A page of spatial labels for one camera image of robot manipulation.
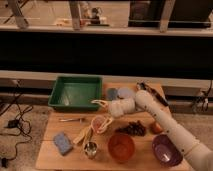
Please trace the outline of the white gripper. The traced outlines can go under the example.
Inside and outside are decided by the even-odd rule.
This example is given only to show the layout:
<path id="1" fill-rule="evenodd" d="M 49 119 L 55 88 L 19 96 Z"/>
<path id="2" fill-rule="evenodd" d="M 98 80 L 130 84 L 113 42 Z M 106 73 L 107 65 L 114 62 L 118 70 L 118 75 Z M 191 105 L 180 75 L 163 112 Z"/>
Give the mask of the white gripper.
<path id="1" fill-rule="evenodd" d="M 92 104 L 98 104 L 103 108 L 107 108 L 112 117 L 108 117 L 102 125 L 99 127 L 99 130 L 106 129 L 113 121 L 114 118 L 121 117 L 125 114 L 133 113 L 135 111 L 135 101 L 133 98 L 113 100 L 108 103 L 105 100 L 92 100 Z"/>

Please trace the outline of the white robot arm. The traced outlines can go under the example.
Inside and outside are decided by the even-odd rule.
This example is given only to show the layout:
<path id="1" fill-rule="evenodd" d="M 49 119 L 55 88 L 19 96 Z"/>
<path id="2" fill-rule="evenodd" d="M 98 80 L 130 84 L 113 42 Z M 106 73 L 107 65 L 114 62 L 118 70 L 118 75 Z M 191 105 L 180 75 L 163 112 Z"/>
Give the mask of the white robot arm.
<path id="1" fill-rule="evenodd" d="M 149 92 L 139 90 L 133 98 L 113 101 L 92 100 L 92 103 L 107 108 L 112 120 L 133 113 L 135 107 L 144 109 L 161 126 L 195 171 L 213 171 L 213 151 L 169 116 Z"/>

